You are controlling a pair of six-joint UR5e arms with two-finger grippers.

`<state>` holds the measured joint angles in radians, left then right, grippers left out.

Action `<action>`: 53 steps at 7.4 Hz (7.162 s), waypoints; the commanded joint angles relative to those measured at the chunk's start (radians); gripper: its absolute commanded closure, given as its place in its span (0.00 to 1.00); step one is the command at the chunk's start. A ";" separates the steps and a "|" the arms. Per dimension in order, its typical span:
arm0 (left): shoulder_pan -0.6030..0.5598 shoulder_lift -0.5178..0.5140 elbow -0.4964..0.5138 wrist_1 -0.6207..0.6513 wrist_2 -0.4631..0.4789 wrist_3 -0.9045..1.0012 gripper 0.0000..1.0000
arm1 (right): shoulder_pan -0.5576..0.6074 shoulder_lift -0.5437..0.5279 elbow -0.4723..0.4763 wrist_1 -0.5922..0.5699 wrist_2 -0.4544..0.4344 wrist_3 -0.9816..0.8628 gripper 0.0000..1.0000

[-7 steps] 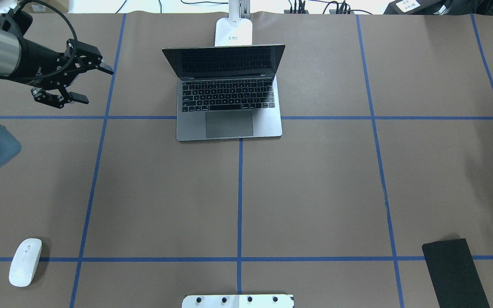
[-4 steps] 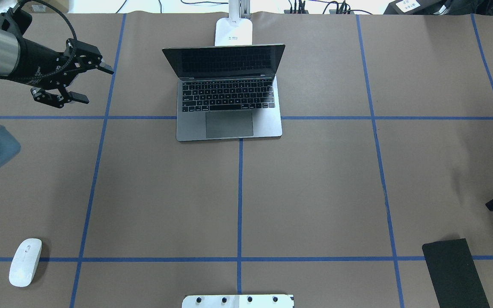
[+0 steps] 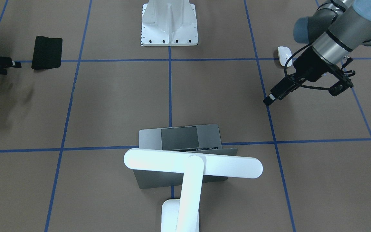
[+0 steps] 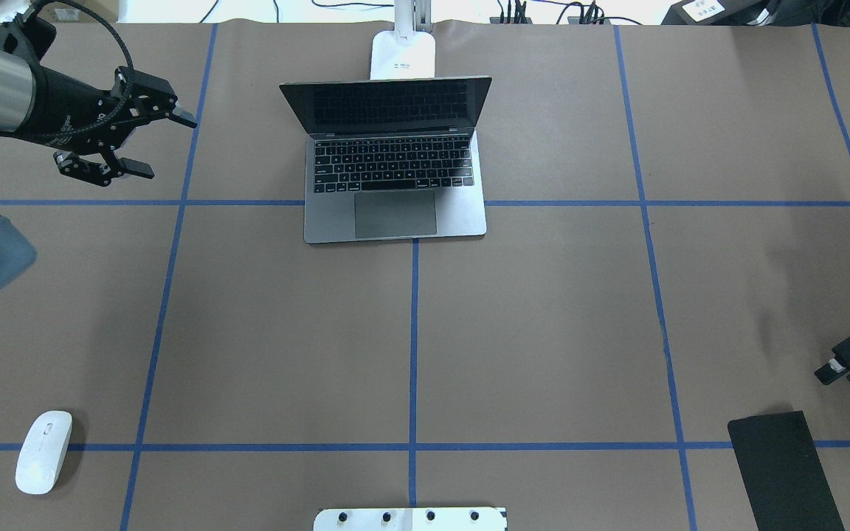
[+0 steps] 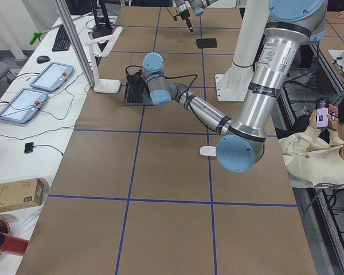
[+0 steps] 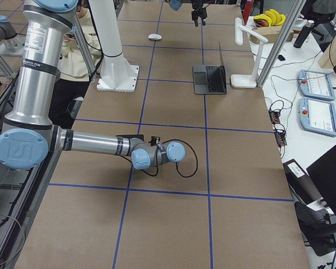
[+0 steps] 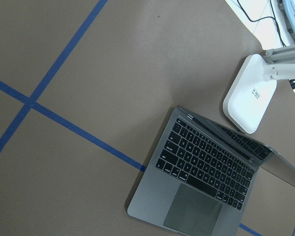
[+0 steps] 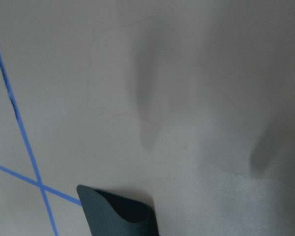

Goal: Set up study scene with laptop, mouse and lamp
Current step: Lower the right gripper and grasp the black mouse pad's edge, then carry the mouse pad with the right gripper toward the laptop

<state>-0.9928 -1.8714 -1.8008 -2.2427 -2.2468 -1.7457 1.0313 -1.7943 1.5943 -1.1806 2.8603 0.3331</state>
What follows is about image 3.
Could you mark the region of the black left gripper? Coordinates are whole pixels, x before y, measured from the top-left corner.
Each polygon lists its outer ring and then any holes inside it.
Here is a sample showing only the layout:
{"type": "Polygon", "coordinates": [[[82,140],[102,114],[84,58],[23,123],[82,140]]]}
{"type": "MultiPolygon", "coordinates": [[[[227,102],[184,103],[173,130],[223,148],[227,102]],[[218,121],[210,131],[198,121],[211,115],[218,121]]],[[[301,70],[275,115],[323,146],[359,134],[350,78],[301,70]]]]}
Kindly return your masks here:
{"type": "Polygon", "coordinates": [[[287,77],[281,79],[262,101],[266,106],[269,107],[276,100],[282,100],[305,81],[316,82],[328,72],[329,64],[315,52],[311,45],[302,47],[290,57],[290,60],[303,50],[305,51],[293,62],[295,73],[290,75],[290,79],[287,77]]]}

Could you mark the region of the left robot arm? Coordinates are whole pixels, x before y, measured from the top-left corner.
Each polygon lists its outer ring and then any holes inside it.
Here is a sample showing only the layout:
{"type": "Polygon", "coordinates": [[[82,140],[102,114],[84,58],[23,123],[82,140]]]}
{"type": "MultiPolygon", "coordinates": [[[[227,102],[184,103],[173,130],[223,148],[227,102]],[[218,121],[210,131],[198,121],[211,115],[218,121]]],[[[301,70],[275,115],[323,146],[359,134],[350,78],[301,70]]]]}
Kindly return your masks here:
{"type": "Polygon", "coordinates": [[[311,17],[298,19],[293,37],[305,46],[286,60],[284,78],[263,100],[266,106],[298,88],[332,96],[353,88],[355,71],[343,69],[352,62],[353,50],[371,46],[371,0],[328,0],[311,17]]]}

